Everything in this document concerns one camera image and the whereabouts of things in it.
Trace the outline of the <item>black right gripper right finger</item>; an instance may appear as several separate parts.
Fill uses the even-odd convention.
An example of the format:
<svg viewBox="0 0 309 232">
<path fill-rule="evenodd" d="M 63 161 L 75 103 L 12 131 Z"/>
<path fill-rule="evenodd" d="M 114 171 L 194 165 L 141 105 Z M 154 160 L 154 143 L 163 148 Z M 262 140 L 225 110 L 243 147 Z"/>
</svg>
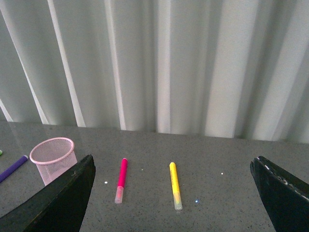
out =
<svg viewBox="0 0 309 232">
<path fill-rule="evenodd" d="M 309 185 L 263 156 L 250 164 L 261 201 L 277 232 L 309 230 Z"/>
</svg>

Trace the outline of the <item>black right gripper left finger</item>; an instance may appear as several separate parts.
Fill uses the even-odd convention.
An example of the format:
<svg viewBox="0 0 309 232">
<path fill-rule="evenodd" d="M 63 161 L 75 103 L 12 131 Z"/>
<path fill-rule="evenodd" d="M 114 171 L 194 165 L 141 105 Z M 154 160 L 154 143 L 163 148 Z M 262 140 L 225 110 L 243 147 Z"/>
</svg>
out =
<svg viewBox="0 0 309 232">
<path fill-rule="evenodd" d="M 96 175 L 92 155 L 85 156 L 42 190 L 2 216 L 2 232 L 78 232 Z"/>
</svg>

